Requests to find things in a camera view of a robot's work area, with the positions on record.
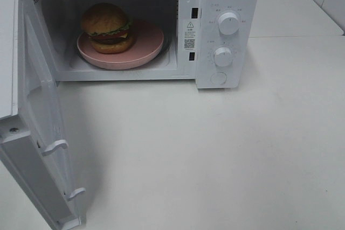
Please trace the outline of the pink round plate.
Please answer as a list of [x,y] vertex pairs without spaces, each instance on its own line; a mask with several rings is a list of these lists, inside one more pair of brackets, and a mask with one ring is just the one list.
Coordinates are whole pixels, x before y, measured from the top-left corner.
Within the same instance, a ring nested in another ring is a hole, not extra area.
[[131,69],[153,60],[161,51],[164,34],[153,23],[136,19],[132,26],[134,43],[121,53],[103,54],[97,52],[87,36],[82,33],[77,40],[77,48],[82,57],[90,64],[111,70]]

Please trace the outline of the burger with lettuce and tomato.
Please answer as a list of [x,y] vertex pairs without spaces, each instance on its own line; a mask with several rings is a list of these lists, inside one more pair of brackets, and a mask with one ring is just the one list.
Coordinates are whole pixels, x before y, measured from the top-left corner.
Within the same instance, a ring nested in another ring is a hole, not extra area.
[[135,41],[133,20],[118,6],[98,3],[81,17],[81,28],[88,35],[92,47],[102,54],[121,53]]

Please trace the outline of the white microwave door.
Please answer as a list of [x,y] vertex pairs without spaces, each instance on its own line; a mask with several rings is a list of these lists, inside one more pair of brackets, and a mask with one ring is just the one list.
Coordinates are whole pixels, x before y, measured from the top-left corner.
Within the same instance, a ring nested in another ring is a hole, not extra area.
[[52,229],[81,224],[41,0],[1,0],[1,161]]

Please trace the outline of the round white door button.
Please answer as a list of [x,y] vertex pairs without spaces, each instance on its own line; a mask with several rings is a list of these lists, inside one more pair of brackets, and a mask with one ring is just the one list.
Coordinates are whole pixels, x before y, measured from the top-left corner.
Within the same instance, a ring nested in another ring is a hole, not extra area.
[[222,85],[226,83],[227,75],[223,72],[216,72],[211,76],[211,82],[214,85]]

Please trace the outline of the glass microwave turntable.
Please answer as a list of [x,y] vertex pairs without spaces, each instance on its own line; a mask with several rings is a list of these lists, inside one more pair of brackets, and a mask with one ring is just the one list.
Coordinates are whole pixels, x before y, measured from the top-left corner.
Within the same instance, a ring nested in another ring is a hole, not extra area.
[[163,39],[162,48],[160,50],[160,54],[165,53],[169,49],[171,41],[172,41],[172,36],[170,34],[164,34],[164,39]]

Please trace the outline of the lower white round knob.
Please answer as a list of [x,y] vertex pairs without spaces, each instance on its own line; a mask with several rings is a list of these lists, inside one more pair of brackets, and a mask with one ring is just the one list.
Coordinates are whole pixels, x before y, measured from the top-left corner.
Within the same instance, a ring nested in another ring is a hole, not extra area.
[[213,59],[218,67],[230,66],[233,62],[233,53],[228,47],[220,47],[215,50]]

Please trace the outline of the white round knob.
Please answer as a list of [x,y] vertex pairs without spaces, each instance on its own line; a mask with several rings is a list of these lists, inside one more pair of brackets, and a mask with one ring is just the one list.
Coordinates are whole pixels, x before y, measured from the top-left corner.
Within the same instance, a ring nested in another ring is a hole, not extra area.
[[222,12],[216,19],[216,22],[220,33],[223,35],[229,36],[239,30],[239,14],[233,10],[226,10]]
[[213,59],[218,67],[230,66],[233,62],[233,53],[228,47],[220,47],[215,50]]

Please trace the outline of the white warning label sticker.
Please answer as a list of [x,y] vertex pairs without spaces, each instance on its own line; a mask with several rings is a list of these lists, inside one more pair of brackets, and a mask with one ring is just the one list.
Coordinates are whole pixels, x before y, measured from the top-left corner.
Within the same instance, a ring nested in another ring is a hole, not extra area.
[[196,49],[198,27],[197,23],[191,19],[185,19],[183,21],[183,48],[186,51],[192,51]]

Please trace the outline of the white microwave oven body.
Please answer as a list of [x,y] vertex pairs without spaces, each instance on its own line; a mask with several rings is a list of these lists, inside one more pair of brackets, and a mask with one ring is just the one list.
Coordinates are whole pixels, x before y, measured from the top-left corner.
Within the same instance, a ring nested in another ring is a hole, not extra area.
[[[110,71],[89,64],[77,49],[81,14],[98,2],[110,2],[128,16],[158,25],[172,41],[165,53],[142,66]],[[41,0],[42,14],[52,41],[50,61],[56,81],[179,80],[193,79],[198,88],[235,88],[239,84],[245,50],[257,0]],[[229,36],[218,29],[216,19],[226,11],[239,14],[239,30]],[[183,21],[197,23],[196,49],[183,48]],[[216,49],[233,53],[230,66],[218,67]],[[226,83],[214,85],[216,72],[227,75]]]

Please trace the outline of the upper white round knob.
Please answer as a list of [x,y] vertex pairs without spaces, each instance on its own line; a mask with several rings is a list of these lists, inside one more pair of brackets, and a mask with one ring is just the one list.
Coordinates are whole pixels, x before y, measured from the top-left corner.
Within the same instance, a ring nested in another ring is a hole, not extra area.
[[226,10],[222,12],[216,19],[216,22],[220,33],[223,35],[229,36],[239,30],[239,14],[233,10]]

